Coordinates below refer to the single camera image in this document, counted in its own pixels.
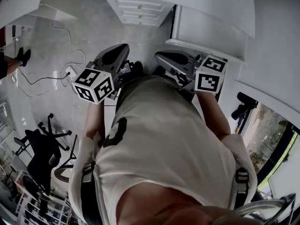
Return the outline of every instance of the black shoe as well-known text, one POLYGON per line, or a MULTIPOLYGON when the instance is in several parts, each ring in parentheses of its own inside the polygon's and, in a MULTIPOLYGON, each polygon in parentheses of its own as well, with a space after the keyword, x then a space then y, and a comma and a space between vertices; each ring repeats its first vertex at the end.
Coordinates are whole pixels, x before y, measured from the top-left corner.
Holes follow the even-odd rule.
POLYGON ((156 76, 164 76, 165 75, 165 69, 162 66, 158 66, 154 73, 152 75, 156 75, 156 76))
POLYGON ((24 54, 24 49, 21 47, 19 49, 18 55, 17 55, 17 57, 15 59, 17 59, 18 61, 21 61, 22 58, 23 58, 23 54, 24 54))
POLYGON ((27 62, 29 61, 30 57, 31 57, 31 50, 29 49, 21 59, 22 67, 25 67, 27 65, 27 62))
POLYGON ((138 73, 143 73, 143 65, 140 61, 134 63, 134 71, 138 73))

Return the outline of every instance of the white desk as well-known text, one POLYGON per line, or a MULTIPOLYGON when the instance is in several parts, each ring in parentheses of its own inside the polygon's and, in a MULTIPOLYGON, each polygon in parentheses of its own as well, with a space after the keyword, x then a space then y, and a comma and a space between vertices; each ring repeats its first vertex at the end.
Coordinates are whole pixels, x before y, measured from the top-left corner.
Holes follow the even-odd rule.
POLYGON ((0 28, 8 24, 32 27, 36 16, 56 21, 76 19, 82 0, 1 0, 0 28))

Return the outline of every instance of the office chair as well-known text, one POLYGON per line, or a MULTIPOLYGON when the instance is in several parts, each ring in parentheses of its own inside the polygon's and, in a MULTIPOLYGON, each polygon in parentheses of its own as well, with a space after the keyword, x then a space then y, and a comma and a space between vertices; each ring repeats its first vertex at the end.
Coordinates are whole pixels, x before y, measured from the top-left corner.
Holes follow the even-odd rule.
POLYGON ((69 182, 69 177, 66 177, 62 174, 66 169, 73 169, 73 166, 74 166, 73 162, 75 162, 75 160, 77 159, 77 157, 74 155, 74 148, 75 148, 75 145, 76 145, 76 141, 77 141, 77 135, 75 136, 75 140, 74 140, 74 143, 73 143, 73 147, 72 147, 69 159, 66 162, 64 162, 63 165, 61 165, 59 168, 57 168, 54 171, 54 176, 58 180, 66 182, 66 183, 69 182))
POLYGON ((44 127, 44 124, 42 122, 40 122, 38 124, 38 127, 44 132, 44 134, 48 137, 50 137, 52 139, 52 141, 56 141, 57 145, 63 149, 64 151, 69 151, 70 150, 70 147, 66 147, 64 148, 57 140, 56 138, 59 138, 59 137, 65 137, 65 136, 71 136, 72 135, 72 131, 68 131, 67 133, 62 133, 62 134, 54 134, 52 132, 52 126, 51 126, 51 118, 53 118, 54 115, 53 113, 51 113, 49 116, 48 116, 48 131, 46 130, 46 128, 44 127))
POLYGON ((51 170, 59 164, 61 158, 58 142, 53 142, 55 139, 41 134, 38 129, 26 130, 25 133, 34 152, 27 166, 28 173, 41 190, 49 195, 51 170))

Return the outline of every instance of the floor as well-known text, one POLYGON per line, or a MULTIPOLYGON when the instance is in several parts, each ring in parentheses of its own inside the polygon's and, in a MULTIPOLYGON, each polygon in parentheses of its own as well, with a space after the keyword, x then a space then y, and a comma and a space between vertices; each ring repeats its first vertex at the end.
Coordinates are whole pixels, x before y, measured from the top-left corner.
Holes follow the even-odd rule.
MULTIPOLYGON (((146 71, 153 71, 156 67, 154 54, 161 50, 178 49, 171 45, 166 45, 171 32, 172 14, 169 14, 160 28, 126 25, 124 26, 106 0, 84 0, 82 3, 81 17, 76 21, 56 22, 53 26, 65 28, 70 32, 72 38, 71 52, 76 52, 71 56, 69 62, 85 65, 94 60, 95 57, 104 49, 121 43, 130 46, 129 60, 141 61, 146 71)), ((6 48, 6 55, 14 56, 20 46, 31 49, 32 57, 22 72, 29 81, 34 82, 41 77, 58 77, 66 59, 70 54, 70 38, 66 31, 55 30, 51 27, 51 21, 39 18, 34 29, 23 33, 23 36, 15 45, 6 48)), ((14 127, 19 137, 24 136, 26 129, 36 129, 40 121, 46 123, 49 113, 54 114, 53 124, 58 132, 72 130, 73 135, 61 142, 71 146, 75 134, 80 136, 83 133, 88 103, 73 97, 70 87, 64 88, 60 81, 42 80, 34 85, 29 85, 20 71, 17 71, 14 78, 17 82, 13 83, 10 77, 1 80, 0 95, 1 100, 6 98, 14 127), (74 124, 72 122, 72 104, 74 102, 74 124)), ((105 100, 106 105, 114 105, 116 101, 105 100)), ((115 113, 115 107, 105 107, 105 126, 108 132, 115 113)), ((69 155, 62 151, 61 163, 69 155)), ((66 190, 68 185, 57 182, 59 187, 66 190)))

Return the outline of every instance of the white cable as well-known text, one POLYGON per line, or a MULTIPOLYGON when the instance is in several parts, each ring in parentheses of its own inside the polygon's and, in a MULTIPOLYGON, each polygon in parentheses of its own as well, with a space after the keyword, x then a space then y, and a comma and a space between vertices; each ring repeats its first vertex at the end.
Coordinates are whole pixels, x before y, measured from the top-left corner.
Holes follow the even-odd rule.
POLYGON ((81 132, 79 132, 79 131, 77 130, 77 128, 75 127, 75 123, 74 123, 74 119, 73 119, 73 114, 74 114, 74 104, 75 104, 75 94, 74 94, 74 92, 73 92, 72 87, 71 87, 71 90, 72 90, 72 94, 73 94, 73 97, 74 97, 73 105, 72 105, 72 121, 73 121, 73 125, 74 125, 75 130, 76 130, 82 137, 84 137, 84 136, 81 134, 81 132))
MULTIPOLYGON (((64 66, 62 67, 62 69, 61 69, 60 72, 59 72, 59 78, 61 78, 61 72, 63 71, 63 69, 64 69, 65 67, 68 67, 68 66, 71 66, 71 65, 75 65, 75 66, 79 67, 80 69, 82 69, 82 68, 81 68, 81 65, 84 65, 84 64, 86 63, 86 56, 85 56, 85 54, 84 54, 84 52, 83 52, 82 50, 76 50, 76 51, 74 51, 74 52, 72 53, 72 38, 71 38, 71 33, 70 33, 67 29, 65 29, 65 28, 56 28, 56 27, 53 27, 52 20, 51 20, 51 27, 52 27, 53 29, 56 29, 56 30, 63 30, 63 31, 66 31, 66 32, 68 33, 69 37, 70 37, 70 53, 69 53, 67 59, 66 59, 65 62, 64 62, 64 66), (76 52, 82 52, 83 57, 84 57, 84 62, 83 62, 83 63, 74 63, 74 62, 69 63, 70 57, 71 57, 74 53, 76 53, 76 52)), ((18 74, 17 74, 17 73, 16 73, 16 80, 17 80, 17 81, 16 81, 17 87, 18 87, 18 88, 19 88, 26 96, 28 96, 29 98, 34 98, 34 97, 37 97, 37 96, 41 96, 41 95, 43 95, 43 94, 45 94, 45 93, 48 93, 48 92, 52 91, 53 89, 55 89, 55 88, 57 87, 58 82, 59 82, 59 80, 57 80, 55 86, 54 86, 53 88, 51 88, 50 90, 46 91, 46 92, 43 92, 43 93, 41 93, 41 94, 37 94, 37 95, 34 95, 34 96, 30 96, 30 95, 28 95, 28 94, 27 94, 27 93, 19 86, 19 84, 18 84, 18 74)), ((68 86, 65 86, 65 85, 62 83, 62 80, 60 80, 60 81, 61 81, 62 86, 65 87, 65 88, 70 87, 71 82, 72 82, 72 80, 68 81, 68 82, 69 82, 68 86)), ((74 105, 75 105, 75 95, 74 95, 74 92, 73 92, 72 87, 71 87, 71 90, 72 90, 72 94, 73 94, 73 97, 74 97, 73 105, 72 105, 72 116, 71 116, 71 117, 72 117, 72 122, 73 122, 73 125, 74 125, 75 130, 76 130, 82 137, 84 137, 84 136, 82 135, 82 133, 81 133, 80 131, 78 131, 77 128, 75 127, 74 118, 73 118, 73 115, 74 115, 74 105)))

